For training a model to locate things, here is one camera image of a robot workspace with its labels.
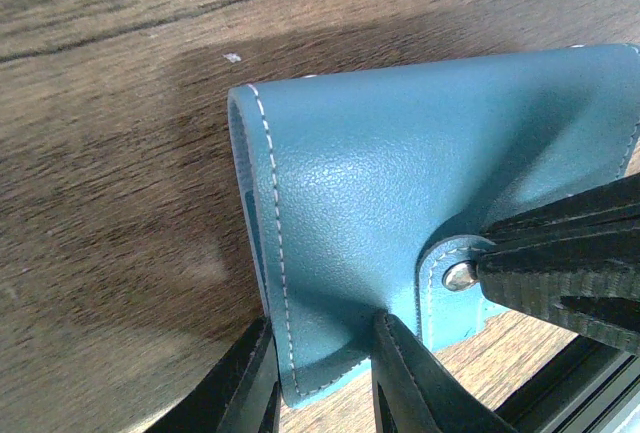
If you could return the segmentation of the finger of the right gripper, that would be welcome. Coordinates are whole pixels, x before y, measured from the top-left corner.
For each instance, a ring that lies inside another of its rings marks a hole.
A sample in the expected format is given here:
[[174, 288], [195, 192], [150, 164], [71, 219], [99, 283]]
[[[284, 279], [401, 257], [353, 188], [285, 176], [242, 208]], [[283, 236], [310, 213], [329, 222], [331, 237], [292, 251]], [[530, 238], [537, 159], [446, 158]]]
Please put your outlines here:
[[503, 248], [479, 260], [490, 301], [639, 354], [639, 242], [562, 240]]
[[582, 240], [613, 248], [637, 248], [639, 175], [497, 221], [481, 235], [499, 248], [532, 248]]

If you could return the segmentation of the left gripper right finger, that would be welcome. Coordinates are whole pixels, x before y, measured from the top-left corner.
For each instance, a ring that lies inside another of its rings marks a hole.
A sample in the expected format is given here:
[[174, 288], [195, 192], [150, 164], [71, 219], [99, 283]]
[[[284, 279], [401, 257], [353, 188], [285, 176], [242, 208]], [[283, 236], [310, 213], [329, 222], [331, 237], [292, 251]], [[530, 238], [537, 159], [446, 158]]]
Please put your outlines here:
[[372, 392], [378, 432], [512, 432], [471, 395], [396, 316], [373, 323]]

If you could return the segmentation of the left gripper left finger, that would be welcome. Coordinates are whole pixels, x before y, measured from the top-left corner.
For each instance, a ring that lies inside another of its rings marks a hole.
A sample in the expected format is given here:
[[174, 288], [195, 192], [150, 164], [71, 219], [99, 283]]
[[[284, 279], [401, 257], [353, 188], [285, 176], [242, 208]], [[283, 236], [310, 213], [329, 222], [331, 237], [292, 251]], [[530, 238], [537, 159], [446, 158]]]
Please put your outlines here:
[[147, 430], [277, 432], [281, 385], [271, 322], [257, 318], [204, 379]]

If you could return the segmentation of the blue leather card holder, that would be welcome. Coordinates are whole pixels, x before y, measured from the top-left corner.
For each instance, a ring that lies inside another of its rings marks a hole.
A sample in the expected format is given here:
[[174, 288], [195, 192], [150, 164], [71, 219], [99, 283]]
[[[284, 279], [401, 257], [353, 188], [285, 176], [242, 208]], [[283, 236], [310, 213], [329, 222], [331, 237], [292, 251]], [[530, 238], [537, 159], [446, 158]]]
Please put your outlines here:
[[501, 307], [451, 292], [492, 223], [621, 178], [639, 49], [578, 45], [292, 80], [228, 94], [229, 131], [283, 397], [369, 366], [376, 311], [432, 351]]

